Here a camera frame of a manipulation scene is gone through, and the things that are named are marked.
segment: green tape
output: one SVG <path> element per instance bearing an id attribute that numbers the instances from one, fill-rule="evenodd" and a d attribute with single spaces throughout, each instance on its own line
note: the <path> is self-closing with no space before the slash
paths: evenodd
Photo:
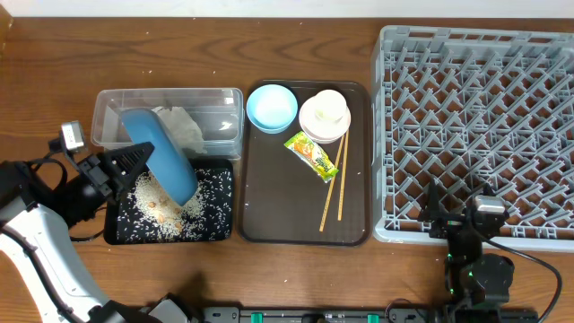
<path id="1" fill-rule="evenodd" d="M 367 323 L 378 323 L 378 315 L 377 314 L 367 315 Z"/>
<path id="2" fill-rule="evenodd" d="M 251 314 L 251 323 L 263 323 L 263 313 Z"/>

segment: clear plastic container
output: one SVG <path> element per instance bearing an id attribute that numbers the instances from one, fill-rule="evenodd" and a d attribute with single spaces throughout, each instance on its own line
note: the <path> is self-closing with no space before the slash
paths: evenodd
<path id="1" fill-rule="evenodd" d="M 188 157 L 241 158 L 243 94 L 239 89 L 131 89 L 105 90 L 98 94 L 91 123 L 91 141 L 107 149 L 132 144 L 119 114 L 127 109 L 181 107 L 197 123 L 203 137 L 201 152 L 184 149 Z"/>

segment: wooden table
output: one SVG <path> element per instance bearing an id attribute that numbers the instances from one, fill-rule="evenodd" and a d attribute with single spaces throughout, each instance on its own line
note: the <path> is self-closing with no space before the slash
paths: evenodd
<path id="1" fill-rule="evenodd" d="M 574 21 L 474 19 L 16 19 L 0 69 L 0 160 L 47 152 L 62 122 L 89 132 L 103 89 L 238 87 L 264 78 L 349 80 L 370 87 L 370 53 L 388 24 L 567 31 Z M 56 184 L 57 170 L 42 176 Z M 103 214 L 72 229 L 100 230 Z M 446 248 L 386 244 L 355 249 L 252 244 L 237 232 L 218 243 L 112 247 L 103 239 L 76 249 L 102 290 L 128 305 L 175 292 L 198 307 L 384 308 L 395 298 L 440 304 Z M 574 255 L 534 253 L 564 279 L 551 322 L 574 317 Z M 554 276 L 510 256 L 516 265 L 511 306 L 540 313 Z M 37 322 L 18 272 L 0 256 L 0 321 Z"/>

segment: black tray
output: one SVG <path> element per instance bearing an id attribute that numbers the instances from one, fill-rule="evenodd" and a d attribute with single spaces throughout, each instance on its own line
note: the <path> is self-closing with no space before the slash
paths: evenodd
<path id="1" fill-rule="evenodd" d="M 191 242 L 191 241 L 213 241 L 225 240 L 229 238 L 231 232 L 231 208 L 233 206 L 233 167 L 227 160 L 193 160 L 190 161 L 196 170 L 197 180 L 202 181 L 213 179 L 213 175 L 228 174 L 222 177 L 223 190 L 211 189 L 211 185 L 202 193 L 211 197 L 204 208 L 204 216 L 201 220 L 203 227 L 193 230 L 199 237 L 195 239 L 176 237 L 174 240 L 163 241 L 158 239 L 158 230 L 150 223 L 135 227 L 134 221 L 140 220 L 142 214 L 134 206 L 135 201 L 127 198 L 120 203 L 108 204 L 106 212 L 106 222 L 104 225 L 104 239 L 112 245 L 119 244 L 139 244 L 139 243 L 163 243 L 163 242 Z M 209 175 L 198 170 L 209 170 Z"/>
<path id="2" fill-rule="evenodd" d="M 332 89 L 351 111 L 343 219 L 337 221 L 341 171 L 336 177 L 325 229 L 319 231 L 329 184 L 283 144 L 301 131 L 299 116 L 277 135 L 246 122 L 241 174 L 239 232 L 254 242 L 356 246 L 370 235 L 370 161 L 372 120 L 370 97 L 357 83 L 265 80 L 257 87 L 279 84 L 290 89 L 299 107 L 317 93 Z M 321 144 L 331 162 L 339 141 Z M 343 153 L 339 168 L 343 164 Z"/>

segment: brown tray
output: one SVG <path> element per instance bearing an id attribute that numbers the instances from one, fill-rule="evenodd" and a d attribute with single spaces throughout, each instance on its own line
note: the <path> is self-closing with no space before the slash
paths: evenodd
<path id="1" fill-rule="evenodd" d="M 240 234 L 253 242 L 357 246 L 371 231 L 370 161 L 372 121 L 370 97 L 357 83 L 264 80 L 280 84 L 297 97 L 299 107 L 317 93 L 332 89 L 347 100 L 351 111 L 343 219 L 337 221 L 341 171 L 336 177 L 326 218 L 319 231 L 329 184 L 283 144 L 301 131 L 299 116 L 277 135 L 245 125 L 238 224 Z M 331 162 L 339 141 L 321 144 Z M 338 165 L 343 165 L 343 153 Z"/>

